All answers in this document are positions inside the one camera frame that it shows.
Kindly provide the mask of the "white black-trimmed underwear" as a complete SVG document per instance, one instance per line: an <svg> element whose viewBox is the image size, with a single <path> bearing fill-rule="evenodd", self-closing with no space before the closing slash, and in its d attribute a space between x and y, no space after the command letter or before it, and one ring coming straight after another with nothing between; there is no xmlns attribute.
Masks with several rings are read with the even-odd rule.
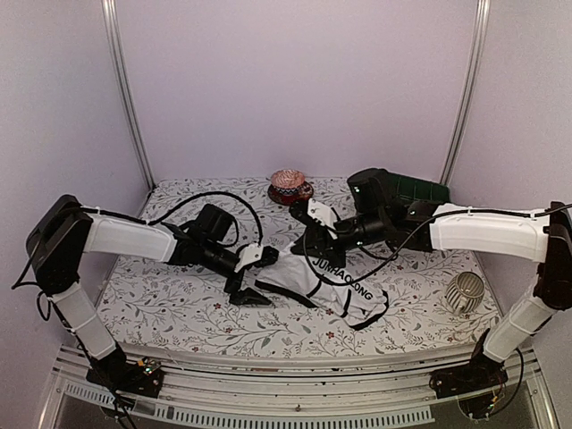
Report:
<svg viewBox="0 0 572 429"><path fill-rule="evenodd" d="M388 293L370 281L355 280L348 267L332 266L327 260L296 255L288 246L277 262L263 268L255 286L311 308L320 307L360 331L381 319L389 309Z"/></svg>

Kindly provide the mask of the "green divided organizer tray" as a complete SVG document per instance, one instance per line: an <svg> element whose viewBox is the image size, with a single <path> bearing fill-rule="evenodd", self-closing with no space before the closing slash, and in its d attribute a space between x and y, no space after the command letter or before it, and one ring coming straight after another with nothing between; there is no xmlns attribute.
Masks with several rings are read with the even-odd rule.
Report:
<svg viewBox="0 0 572 429"><path fill-rule="evenodd" d="M407 175L389 172L391 185L395 188L397 196L409 203L415 201L429 201L435 204L450 202L450 190L440 183L426 181Z"/></svg>

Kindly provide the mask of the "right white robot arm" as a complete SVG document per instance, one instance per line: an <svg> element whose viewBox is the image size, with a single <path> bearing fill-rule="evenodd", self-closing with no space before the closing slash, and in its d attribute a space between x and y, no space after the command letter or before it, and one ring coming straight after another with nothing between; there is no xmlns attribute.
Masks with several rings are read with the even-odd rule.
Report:
<svg viewBox="0 0 572 429"><path fill-rule="evenodd" d="M394 254L470 250L521 257L538 264L528 291L484 334L462 371L462 382L482 389L497 365L558 311L571 307L571 217L569 207L510 211L456 206L441 185L381 168L351 175L347 184L356 215L341 220L314 199L297 201L290 214L306 226L297 251L343 267L348 250L385 242Z"/></svg>

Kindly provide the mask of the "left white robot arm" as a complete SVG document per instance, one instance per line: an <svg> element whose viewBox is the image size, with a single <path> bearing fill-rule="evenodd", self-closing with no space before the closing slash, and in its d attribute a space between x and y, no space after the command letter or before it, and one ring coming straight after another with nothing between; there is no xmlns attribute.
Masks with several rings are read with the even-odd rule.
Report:
<svg viewBox="0 0 572 429"><path fill-rule="evenodd" d="M97 315L80 285L79 266L86 253L142 257L167 265L198 265L225 278L224 290L234 305L266 305L268 299L241 287L251 267L274 264L277 249L261 241L231 251L224 243L235 217L206 204L196 218L181 225L165 217L144 221L125 214L84 207L76 197L56 200L26 239L33 285L53 303L61 318L83 344L97 371L114 388L132 381L132 368L114 353L119 346Z"/></svg>

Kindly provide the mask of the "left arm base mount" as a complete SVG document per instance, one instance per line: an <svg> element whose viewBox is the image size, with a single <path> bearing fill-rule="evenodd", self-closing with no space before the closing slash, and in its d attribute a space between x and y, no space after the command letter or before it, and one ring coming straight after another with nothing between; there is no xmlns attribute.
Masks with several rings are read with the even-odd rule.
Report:
<svg viewBox="0 0 572 429"><path fill-rule="evenodd" d="M129 362L122 349L116 349L102 359L88 355L88 361L88 382L106 387L113 393L122 391L158 398L164 381L164 371L159 361L143 357L137 362Z"/></svg>

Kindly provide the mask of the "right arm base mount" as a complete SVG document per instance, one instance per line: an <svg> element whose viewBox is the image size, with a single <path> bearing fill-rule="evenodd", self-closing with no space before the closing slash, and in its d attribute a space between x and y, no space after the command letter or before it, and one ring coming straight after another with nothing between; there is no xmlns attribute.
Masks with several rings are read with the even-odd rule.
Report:
<svg viewBox="0 0 572 429"><path fill-rule="evenodd" d="M504 363L496 362L484 354L484 340L485 335L476 343L467 363L430 373L429 387L438 399L501 387L509 379Z"/></svg>

